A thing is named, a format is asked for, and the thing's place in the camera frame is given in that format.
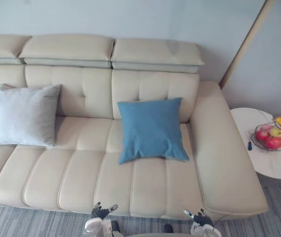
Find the red apple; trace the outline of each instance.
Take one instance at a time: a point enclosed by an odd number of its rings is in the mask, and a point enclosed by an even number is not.
[[[265,130],[260,130],[255,133],[255,138],[259,141],[266,139],[269,136],[269,133]]]
[[[276,150],[281,146],[281,138],[269,136],[265,139],[265,145],[272,150]]]
[[[264,124],[264,125],[261,125],[260,126],[260,130],[262,131],[267,131],[269,130],[271,127],[273,127],[272,125],[269,125],[269,124]]]

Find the cream leather sofa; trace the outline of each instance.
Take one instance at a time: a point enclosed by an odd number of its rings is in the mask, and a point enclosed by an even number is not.
[[[62,84],[56,146],[0,146],[0,205],[89,213],[100,201],[117,203],[115,215],[179,219],[186,218],[183,209],[204,208],[213,219],[266,211],[219,86],[194,74],[203,64],[196,45],[114,42],[91,35],[0,36],[0,84]],[[183,98],[190,161],[152,157],[118,165],[117,102],[174,97]]]

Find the throw pillow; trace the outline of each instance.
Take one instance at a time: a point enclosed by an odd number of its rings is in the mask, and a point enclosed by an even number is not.
[[[0,145],[54,146],[60,85],[0,86]]]
[[[156,156],[189,160],[182,144],[180,104],[181,98],[118,102],[124,133],[119,163]]]

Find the gray carpet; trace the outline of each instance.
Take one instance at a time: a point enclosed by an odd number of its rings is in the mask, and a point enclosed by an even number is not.
[[[220,221],[223,237],[281,237],[281,181],[264,187],[269,211],[246,219]],[[89,215],[0,207],[0,237],[80,237]],[[112,216],[122,233],[161,233],[165,223],[175,232],[189,233],[191,221]]]

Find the round white side table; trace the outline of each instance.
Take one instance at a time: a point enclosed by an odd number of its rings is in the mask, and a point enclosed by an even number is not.
[[[273,119],[272,115],[251,108],[236,108],[232,109],[231,113],[246,147],[256,126],[272,122]],[[255,171],[271,178],[281,179],[281,151],[266,151],[252,143],[252,151],[248,153]]]

